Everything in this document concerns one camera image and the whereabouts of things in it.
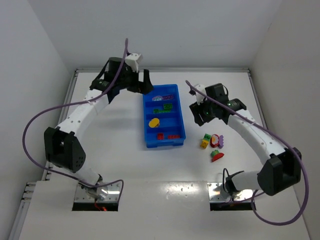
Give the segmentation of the purple round lego piece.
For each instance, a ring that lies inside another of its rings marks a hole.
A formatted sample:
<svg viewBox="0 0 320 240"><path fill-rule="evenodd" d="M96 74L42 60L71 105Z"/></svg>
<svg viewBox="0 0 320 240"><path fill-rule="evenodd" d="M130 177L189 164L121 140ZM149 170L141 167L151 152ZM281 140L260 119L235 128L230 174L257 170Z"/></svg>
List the purple round lego piece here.
<svg viewBox="0 0 320 240"><path fill-rule="evenodd" d="M154 96L154 97L152 98L152 101L154 101L154 102L156 102L156 101L162 101L162 100L163 100L163 97L160 96L160 95Z"/></svg>

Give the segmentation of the purple square lego brick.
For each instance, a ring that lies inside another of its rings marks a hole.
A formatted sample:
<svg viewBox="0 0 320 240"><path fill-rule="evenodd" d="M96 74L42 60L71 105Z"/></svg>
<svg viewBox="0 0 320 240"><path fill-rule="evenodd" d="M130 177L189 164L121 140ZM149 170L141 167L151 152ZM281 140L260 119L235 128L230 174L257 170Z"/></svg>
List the purple square lego brick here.
<svg viewBox="0 0 320 240"><path fill-rule="evenodd" d="M173 94L170 94L170 95L165 95L162 97L162 100L172 100L174 99L174 95Z"/></svg>

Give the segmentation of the green sloped lego brick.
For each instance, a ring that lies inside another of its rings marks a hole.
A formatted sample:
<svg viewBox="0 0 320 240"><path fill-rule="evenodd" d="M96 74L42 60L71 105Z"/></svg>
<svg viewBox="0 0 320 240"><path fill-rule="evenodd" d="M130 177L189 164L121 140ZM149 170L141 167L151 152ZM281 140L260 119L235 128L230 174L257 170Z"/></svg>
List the green sloped lego brick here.
<svg viewBox="0 0 320 240"><path fill-rule="evenodd" d="M163 109L164 110L171 110L173 108L173 104L172 103L165 103L163 105Z"/></svg>

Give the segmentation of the yellow oval lego piece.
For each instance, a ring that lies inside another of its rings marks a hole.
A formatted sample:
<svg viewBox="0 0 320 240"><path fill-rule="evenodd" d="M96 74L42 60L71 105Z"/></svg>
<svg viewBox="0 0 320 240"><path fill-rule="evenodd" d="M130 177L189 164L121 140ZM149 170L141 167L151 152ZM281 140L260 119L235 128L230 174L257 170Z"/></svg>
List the yellow oval lego piece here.
<svg viewBox="0 0 320 240"><path fill-rule="evenodd" d="M149 123L148 123L148 126L150 128L157 128L160 126L160 119L159 118L152 118Z"/></svg>

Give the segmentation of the small red lego brick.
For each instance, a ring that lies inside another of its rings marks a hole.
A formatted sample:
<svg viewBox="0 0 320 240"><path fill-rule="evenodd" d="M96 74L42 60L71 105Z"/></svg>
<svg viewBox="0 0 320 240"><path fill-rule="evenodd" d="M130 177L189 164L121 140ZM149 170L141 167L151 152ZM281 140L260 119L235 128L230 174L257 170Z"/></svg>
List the small red lego brick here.
<svg viewBox="0 0 320 240"><path fill-rule="evenodd" d="M164 137L164 134L163 134L162 132L159 132L156 137L157 137L157 140L158 140L158 141L164 140L164 138L165 138L165 137Z"/></svg>

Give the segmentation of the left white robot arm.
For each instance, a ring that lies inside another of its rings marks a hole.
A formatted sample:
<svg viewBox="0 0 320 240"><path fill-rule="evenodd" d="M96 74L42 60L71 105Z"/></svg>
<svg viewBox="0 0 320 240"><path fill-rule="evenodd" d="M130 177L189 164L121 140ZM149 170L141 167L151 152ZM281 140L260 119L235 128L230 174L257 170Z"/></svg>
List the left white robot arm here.
<svg viewBox="0 0 320 240"><path fill-rule="evenodd" d="M45 156L48 162L72 174L95 200L104 201L108 196L108 185L100 174L94 172L86 161L81 139L98 114L106 108L121 90L146 95L153 90L150 72L143 71L139 81L140 53L129 53L122 59L111 57L97 77L91 82L84 103L55 128L44 132Z"/></svg>

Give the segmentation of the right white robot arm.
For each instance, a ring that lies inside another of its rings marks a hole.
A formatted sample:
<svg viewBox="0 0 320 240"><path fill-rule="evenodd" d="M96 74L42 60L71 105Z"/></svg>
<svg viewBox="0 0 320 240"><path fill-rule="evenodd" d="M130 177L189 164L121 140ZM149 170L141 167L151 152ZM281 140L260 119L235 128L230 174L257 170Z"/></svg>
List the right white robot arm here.
<svg viewBox="0 0 320 240"><path fill-rule="evenodd" d="M261 190L274 196L300 182L301 153L294 147L285 146L257 124L241 100L229 99L223 84L208 87L197 84L191 86L189 93L196 97L196 102L189 106L196 124L203 126L213 119L222 120L244 139L262 164L261 170L242 170L227 176L223 183L226 193Z"/></svg>

